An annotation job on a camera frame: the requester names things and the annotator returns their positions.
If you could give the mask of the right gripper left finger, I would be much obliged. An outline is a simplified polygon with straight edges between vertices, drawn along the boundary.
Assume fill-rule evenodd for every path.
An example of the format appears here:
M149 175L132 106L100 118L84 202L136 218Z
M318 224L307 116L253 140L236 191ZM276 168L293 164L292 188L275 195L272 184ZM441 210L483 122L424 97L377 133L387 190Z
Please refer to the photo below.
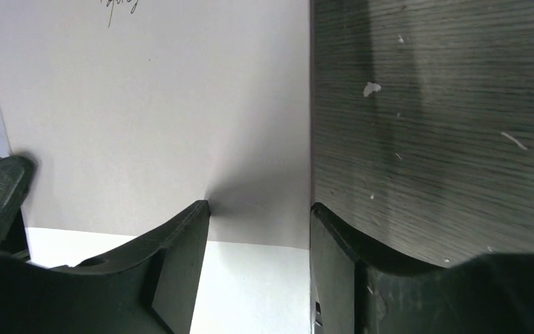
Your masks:
M189 333L209 218L195 201L75 267L0 253L0 333Z

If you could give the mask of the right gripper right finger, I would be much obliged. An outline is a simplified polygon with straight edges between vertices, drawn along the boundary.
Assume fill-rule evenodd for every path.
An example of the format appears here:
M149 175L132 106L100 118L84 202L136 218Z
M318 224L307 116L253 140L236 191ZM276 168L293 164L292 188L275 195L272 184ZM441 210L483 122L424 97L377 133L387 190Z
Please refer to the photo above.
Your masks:
M311 208L315 333L534 333L534 254L444 268Z

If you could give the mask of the grey white notebook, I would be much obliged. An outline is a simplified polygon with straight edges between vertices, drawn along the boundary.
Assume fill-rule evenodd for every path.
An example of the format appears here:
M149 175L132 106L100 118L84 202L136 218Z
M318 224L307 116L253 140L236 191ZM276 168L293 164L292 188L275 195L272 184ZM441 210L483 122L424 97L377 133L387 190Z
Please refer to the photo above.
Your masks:
M309 3L0 1L31 256L74 266L212 208L193 333L310 333Z

